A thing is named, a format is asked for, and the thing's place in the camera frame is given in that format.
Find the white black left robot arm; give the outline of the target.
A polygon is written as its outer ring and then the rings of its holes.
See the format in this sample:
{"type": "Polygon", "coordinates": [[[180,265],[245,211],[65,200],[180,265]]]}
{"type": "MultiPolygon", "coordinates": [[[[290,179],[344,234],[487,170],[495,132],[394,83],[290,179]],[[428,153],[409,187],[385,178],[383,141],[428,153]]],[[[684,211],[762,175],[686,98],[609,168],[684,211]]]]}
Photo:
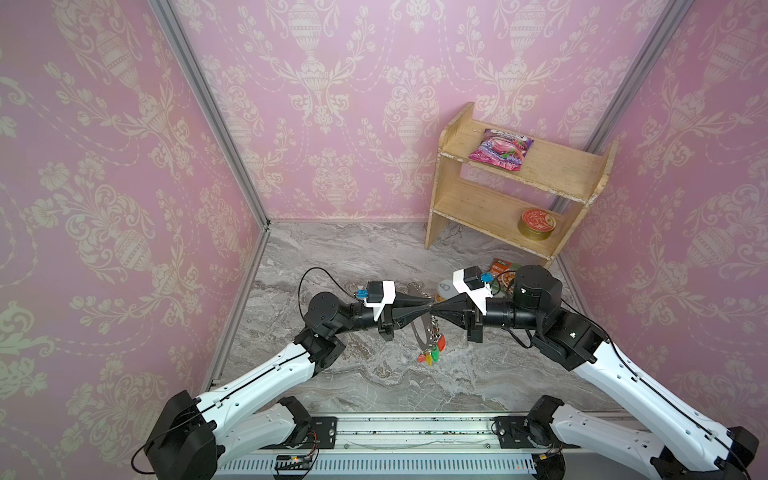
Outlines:
{"type": "Polygon", "coordinates": [[[345,302],[331,292],[312,297],[300,312],[303,329],[274,357],[236,380],[192,396],[183,390],[163,407],[137,454],[144,474],[158,479],[210,479],[218,467],[270,446],[318,449],[312,417],[286,391],[329,368],[343,353],[341,335],[376,330],[387,341],[428,313],[431,299],[372,281],[345,302]]]}

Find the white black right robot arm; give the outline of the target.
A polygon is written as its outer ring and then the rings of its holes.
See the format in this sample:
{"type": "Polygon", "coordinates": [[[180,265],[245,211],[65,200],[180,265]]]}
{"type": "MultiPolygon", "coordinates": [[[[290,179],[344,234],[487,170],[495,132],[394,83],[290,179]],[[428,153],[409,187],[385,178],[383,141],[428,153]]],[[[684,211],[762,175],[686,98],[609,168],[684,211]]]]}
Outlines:
{"type": "Polygon", "coordinates": [[[456,295],[432,315],[481,342],[485,328],[523,330],[546,358],[596,386],[642,424],[629,429],[595,418],[552,396],[527,417],[541,446],[576,445],[648,479],[747,479],[759,447],[744,427],[708,418],[644,372],[595,321],[562,306],[562,284],[539,265],[517,270],[508,298],[496,298],[476,267],[453,275],[456,295]]]}

